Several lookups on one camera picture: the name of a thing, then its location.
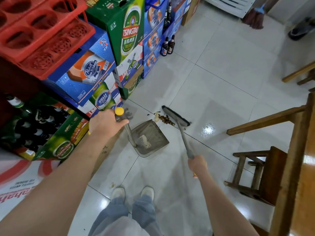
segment foot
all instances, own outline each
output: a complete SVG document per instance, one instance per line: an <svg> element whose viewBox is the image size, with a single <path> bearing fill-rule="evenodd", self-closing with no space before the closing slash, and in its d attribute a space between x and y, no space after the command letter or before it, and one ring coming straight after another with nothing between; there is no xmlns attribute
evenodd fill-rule
<svg viewBox="0 0 315 236"><path fill-rule="evenodd" d="M114 189L112 196L111 196L111 199L114 199L117 197L122 197L122 198L124 198L124 201L125 201L126 193L125 193L125 189L123 187L117 187L116 189Z"/></svg>
<svg viewBox="0 0 315 236"><path fill-rule="evenodd" d="M141 196L143 196L144 194L150 196L152 198L152 201L154 199L154 190L152 187L150 186L146 186L143 188L142 192L141 192Z"/></svg>

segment broom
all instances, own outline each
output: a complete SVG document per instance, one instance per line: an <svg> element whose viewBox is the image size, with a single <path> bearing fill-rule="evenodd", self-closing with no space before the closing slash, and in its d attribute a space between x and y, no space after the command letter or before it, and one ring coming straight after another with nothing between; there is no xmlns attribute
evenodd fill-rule
<svg viewBox="0 0 315 236"><path fill-rule="evenodd" d="M266 2L259 8L253 8L251 9L243 18L242 18L242 23L245 23L249 25L251 28L260 30L263 29L262 23L264 22L264 15L265 15L265 10L264 7L266 5Z"/></svg>

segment jeans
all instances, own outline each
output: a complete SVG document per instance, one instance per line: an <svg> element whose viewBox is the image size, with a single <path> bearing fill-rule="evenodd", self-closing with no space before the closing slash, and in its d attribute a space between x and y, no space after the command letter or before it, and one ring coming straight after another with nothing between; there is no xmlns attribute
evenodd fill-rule
<svg viewBox="0 0 315 236"><path fill-rule="evenodd" d="M89 236L104 231L108 225L122 216L128 216L128 209L124 204L124 199L122 197L113 198L94 221ZM132 219L136 220L141 228L147 231L150 236L162 236L150 196L144 194L134 202L132 206Z"/></svg>

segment white appliance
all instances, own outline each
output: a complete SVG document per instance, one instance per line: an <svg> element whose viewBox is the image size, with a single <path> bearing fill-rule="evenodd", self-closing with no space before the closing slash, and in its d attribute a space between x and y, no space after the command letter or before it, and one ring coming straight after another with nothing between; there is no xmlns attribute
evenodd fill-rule
<svg viewBox="0 0 315 236"><path fill-rule="evenodd" d="M255 0L205 0L208 3L231 13L237 17L243 18L249 11Z"/></svg>

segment hand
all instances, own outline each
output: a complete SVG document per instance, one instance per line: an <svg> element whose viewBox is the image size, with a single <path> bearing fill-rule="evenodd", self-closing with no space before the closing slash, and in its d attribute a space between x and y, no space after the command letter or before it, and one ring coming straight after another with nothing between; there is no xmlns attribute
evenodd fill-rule
<svg viewBox="0 0 315 236"><path fill-rule="evenodd" d="M203 170L208 171L207 162L202 155L197 155L194 159L188 159L188 167L196 175Z"/></svg>
<svg viewBox="0 0 315 236"><path fill-rule="evenodd" d="M105 111L100 111L96 116L91 118L89 131L91 135L97 134L101 138L111 138L127 123L129 123L129 120L127 119L116 122L115 111L107 109Z"/></svg>

